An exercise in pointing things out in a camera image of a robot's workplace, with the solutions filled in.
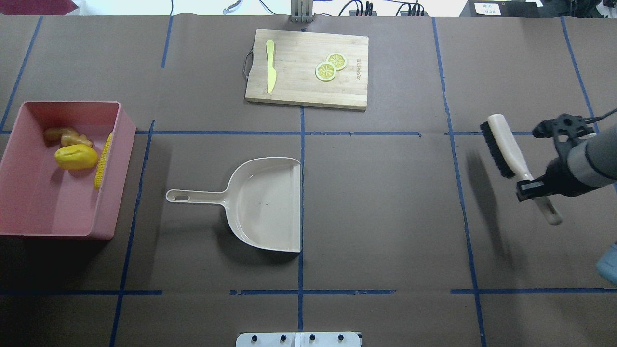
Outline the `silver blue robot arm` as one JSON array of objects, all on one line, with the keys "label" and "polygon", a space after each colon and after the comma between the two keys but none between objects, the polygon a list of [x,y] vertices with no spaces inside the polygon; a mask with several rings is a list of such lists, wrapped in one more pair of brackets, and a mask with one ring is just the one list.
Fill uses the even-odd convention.
[{"label": "silver blue robot arm", "polygon": [[532,131],[536,138],[551,138],[557,152],[544,175],[516,185],[518,200],[562,195],[577,197],[617,180],[616,128],[595,133],[595,119],[561,114],[544,120]]}]

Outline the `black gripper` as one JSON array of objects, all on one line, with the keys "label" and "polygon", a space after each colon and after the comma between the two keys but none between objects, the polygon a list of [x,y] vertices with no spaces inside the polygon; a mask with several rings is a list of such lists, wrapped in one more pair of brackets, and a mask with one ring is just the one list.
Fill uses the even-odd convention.
[{"label": "black gripper", "polygon": [[596,189],[575,178],[568,166],[569,154],[573,154],[575,148],[586,142],[582,140],[583,136],[594,132],[589,122],[590,119],[581,116],[561,114],[557,118],[542,121],[533,129],[534,137],[553,139],[558,157],[547,165],[544,175],[516,183],[518,201],[550,195],[575,197]]}]

